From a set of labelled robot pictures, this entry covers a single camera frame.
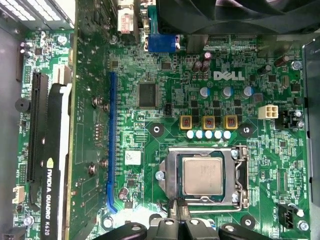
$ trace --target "integrated circuit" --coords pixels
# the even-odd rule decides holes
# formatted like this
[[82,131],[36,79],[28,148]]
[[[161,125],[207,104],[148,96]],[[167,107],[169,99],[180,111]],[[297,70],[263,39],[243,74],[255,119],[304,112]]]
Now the integrated circuit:
[[155,83],[140,83],[137,92],[140,108],[155,108],[158,106],[158,86]]

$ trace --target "motherboard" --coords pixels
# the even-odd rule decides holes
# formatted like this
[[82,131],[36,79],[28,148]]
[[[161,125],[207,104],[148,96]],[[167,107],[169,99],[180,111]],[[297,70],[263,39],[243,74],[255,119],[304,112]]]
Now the motherboard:
[[190,54],[180,35],[157,52],[157,36],[148,42],[140,31],[141,41],[129,44],[113,31],[111,1],[103,3],[97,11],[77,1],[74,32],[35,31],[21,45],[12,202],[24,239],[45,239],[49,229],[42,149],[33,147],[46,139],[30,135],[50,126],[34,126],[32,109],[43,108],[35,97],[70,83],[62,239],[91,240],[130,222],[148,227],[175,198],[213,229],[235,223],[272,239],[310,239],[301,46],[261,57],[258,36],[223,35]]

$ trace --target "fan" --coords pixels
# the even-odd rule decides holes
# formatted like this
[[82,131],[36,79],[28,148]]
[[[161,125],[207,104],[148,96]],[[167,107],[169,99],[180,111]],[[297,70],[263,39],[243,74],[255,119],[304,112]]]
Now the fan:
[[320,0],[157,0],[161,34],[306,34]]

